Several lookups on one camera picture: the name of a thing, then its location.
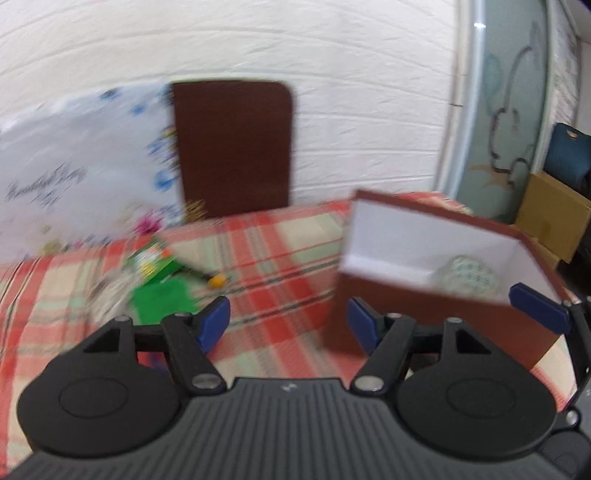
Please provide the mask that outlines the green carton box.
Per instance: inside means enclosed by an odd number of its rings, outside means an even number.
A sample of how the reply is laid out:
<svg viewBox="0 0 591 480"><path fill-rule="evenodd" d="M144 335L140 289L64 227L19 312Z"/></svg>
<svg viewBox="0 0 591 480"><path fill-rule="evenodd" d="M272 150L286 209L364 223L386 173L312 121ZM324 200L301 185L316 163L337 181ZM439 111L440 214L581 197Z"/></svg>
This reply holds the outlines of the green carton box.
<svg viewBox="0 0 591 480"><path fill-rule="evenodd" d="M198 303L189 292L189 281L200 280L200 275L157 237L133 253L126 267L138 276L138 284L130 293L137 324L158 325L174 313L197 313Z"/></svg>

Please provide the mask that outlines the upper cardboard box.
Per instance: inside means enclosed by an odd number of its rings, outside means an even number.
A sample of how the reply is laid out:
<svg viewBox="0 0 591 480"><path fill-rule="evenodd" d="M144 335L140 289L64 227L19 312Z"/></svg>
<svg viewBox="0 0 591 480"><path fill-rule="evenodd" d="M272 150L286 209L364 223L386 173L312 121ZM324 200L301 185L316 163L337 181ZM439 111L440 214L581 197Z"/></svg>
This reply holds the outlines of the upper cardboard box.
<svg viewBox="0 0 591 480"><path fill-rule="evenodd" d="M531 174L515 226L570 263L590 226L590 201L544 172Z"/></svg>

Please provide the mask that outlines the round patterned packet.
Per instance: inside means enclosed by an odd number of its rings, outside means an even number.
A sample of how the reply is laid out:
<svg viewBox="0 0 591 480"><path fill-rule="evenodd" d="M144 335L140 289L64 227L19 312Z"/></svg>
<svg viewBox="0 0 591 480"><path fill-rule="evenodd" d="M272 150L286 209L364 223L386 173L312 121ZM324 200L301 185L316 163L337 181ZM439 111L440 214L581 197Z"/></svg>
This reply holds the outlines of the round patterned packet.
<svg viewBox="0 0 591 480"><path fill-rule="evenodd" d="M482 260L458 255L448 260L434 274L434 286L454 296L493 299L500 291L496 272Z"/></svg>

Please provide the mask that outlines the blue chair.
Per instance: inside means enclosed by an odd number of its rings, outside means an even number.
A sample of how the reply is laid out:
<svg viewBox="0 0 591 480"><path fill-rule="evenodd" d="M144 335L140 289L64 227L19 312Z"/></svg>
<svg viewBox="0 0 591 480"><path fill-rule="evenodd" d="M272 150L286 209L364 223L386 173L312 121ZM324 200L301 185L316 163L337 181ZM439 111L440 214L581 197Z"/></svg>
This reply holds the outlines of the blue chair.
<svg viewBox="0 0 591 480"><path fill-rule="evenodd" d="M590 136L564 123L556 123L544 171L579 194L590 196Z"/></svg>

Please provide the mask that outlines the red plaid bed sheet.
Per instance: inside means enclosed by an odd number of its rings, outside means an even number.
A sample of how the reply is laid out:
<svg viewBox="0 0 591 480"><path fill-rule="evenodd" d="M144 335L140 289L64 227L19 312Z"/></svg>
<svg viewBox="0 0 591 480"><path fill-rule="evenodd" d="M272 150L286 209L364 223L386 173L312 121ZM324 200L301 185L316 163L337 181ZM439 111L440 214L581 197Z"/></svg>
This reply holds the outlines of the red plaid bed sheet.
<svg viewBox="0 0 591 480"><path fill-rule="evenodd" d="M228 381L238 375L296 377L325 376L344 380L363 363L363 355L337 353L322 346L321 333L328 325L335 291L335 272L342 246L342 228L349 214L346 201L332 201L317 206L290 207L205 221L168 230L164 238L186 261L213 270L229 269L226 292L231 302L229 331L214 349L213 361ZM16 418L16 402L24 387L39 374L53 354L68 349L98 325L87 313L86 297L106 272L116 269L132 250L143 246L147 237L113 241L106 246L77 249L66 253L1 266L1 474L16 470L24 479L45 479L56 472L55 479L123 479L122 473L98 476L71 468L43 467L35 458L16 467L31 453ZM567 360L567 347L558 340L532 370L555 395L562 408L574 394L575 380ZM238 449L238 470L228 476L219 471L225 461L213 453L209 440L197 441L189 433L189 447L197 454L211 453L204 466L214 467L214 479L280 479L276 463L254 464L249 454L260 443L245 443L238 438L238 420L223 423L221 434L232 448ZM338 466L342 473L329 473L328 463L320 463L321 446L311 446L293 454L295 464L288 479L301 472L304 479L380 479L367 473L364 464L353 465L351 454ZM173 479L173 473L188 466L188 473L201 475L188 453L174 447L158 460L148 457L132 466L129 475L137 479Z"/></svg>

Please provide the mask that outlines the white floral plastic bag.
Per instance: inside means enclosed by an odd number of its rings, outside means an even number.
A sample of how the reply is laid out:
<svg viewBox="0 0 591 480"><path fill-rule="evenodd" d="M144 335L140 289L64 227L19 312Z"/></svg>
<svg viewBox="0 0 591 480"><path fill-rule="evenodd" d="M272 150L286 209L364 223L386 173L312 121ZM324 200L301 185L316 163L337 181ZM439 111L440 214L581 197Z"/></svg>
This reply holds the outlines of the white floral plastic bag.
<svg viewBox="0 0 591 480"><path fill-rule="evenodd" d="M183 220L169 84L116 87L2 118L2 261Z"/></svg>

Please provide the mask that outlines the glass door with cartoon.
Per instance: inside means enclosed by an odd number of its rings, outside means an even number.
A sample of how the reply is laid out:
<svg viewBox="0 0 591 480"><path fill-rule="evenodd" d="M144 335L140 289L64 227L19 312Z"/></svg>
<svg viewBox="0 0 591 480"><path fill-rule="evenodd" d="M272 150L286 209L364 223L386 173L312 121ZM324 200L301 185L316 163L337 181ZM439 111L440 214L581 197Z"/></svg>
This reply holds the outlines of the glass door with cartoon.
<svg viewBox="0 0 591 480"><path fill-rule="evenodd" d="M459 1L449 119L435 186L513 223L549 129L549 1Z"/></svg>

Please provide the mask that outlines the brown wooden headboard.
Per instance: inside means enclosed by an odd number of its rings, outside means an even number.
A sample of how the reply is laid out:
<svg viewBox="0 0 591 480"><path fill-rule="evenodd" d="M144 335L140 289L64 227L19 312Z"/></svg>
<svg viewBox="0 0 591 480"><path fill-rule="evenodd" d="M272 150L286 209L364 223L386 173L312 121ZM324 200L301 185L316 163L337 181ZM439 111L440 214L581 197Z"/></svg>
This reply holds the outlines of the brown wooden headboard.
<svg viewBox="0 0 591 480"><path fill-rule="evenodd" d="M286 84L178 82L172 100L189 222L287 207L294 101Z"/></svg>

